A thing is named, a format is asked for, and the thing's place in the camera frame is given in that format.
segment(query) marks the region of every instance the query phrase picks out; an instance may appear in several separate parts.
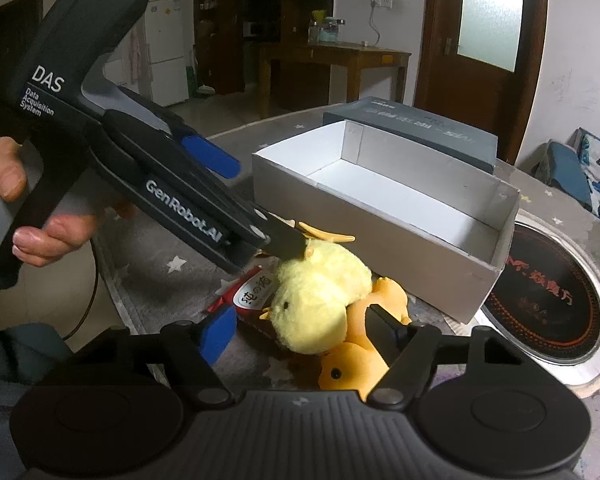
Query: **wooden table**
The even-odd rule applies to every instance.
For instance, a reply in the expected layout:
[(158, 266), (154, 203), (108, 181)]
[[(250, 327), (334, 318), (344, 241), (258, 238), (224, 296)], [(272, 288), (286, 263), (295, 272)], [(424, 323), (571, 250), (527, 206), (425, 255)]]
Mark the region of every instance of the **wooden table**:
[(258, 107), (260, 117), (269, 117), (271, 97), (271, 61), (291, 61), (339, 65), (347, 68), (347, 103), (360, 98), (360, 76), (365, 68), (398, 67), (395, 101), (404, 101), (404, 86), (411, 53), (355, 43), (263, 43), (260, 46), (260, 85)]

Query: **glass jar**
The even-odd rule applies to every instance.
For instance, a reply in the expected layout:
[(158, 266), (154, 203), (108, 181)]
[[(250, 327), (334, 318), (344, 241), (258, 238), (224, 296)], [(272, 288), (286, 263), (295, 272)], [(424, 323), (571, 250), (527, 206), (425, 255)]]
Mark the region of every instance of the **glass jar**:
[(309, 24), (309, 36), (307, 41), (309, 43), (318, 43), (318, 41), (320, 41), (320, 23), (311, 22)]
[(333, 17), (325, 18), (320, 26), (320, 41), (335, 43), (342, 39), (342, 27), (345, 20), (338, 20)]

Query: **black cooktop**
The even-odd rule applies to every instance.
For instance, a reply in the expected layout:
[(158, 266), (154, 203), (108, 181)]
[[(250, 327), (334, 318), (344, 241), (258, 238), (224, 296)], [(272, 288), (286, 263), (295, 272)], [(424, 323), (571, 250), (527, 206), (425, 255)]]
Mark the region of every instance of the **black cooktop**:
[(600, 299), (557, 242), (516, 224), (507, 263), (482, 310), (532, 354), (576, 364), (600, 342)]

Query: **gray box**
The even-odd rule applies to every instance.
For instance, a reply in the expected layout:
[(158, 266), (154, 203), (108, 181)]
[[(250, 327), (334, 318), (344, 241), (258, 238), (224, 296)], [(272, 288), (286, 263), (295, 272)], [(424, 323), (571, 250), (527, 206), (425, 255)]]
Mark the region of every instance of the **gray box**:
[(355, 121), (373, 126), (493, 174), (498, 137), (431, 112), (378, 97), (367, 97), (324, 113), (322, 124)]
[(256, 202), (354, 235), (368, 267), (462, 323), (504, 268), (520, 192), (469, 164), (351, 121), (253, 154)]

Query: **human hand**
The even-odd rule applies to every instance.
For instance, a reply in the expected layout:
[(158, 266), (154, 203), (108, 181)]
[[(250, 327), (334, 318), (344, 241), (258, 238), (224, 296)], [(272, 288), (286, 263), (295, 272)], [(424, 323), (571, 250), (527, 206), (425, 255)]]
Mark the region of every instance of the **human hand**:
[[(13, 202), (24, 191), (27, 176), (18, 158), (20, 145), (10, 137), (0, 138), (0, 196)], [(122, 218), (130, 218), (135, 208), (122, 202), (115, 208)], [(87, 243), (104, 221), (98, 215), (61, 215), (48, 220), (43, 229), (20, 227), (13, 235), (13, 254), (26, 264), (44, 267)]]

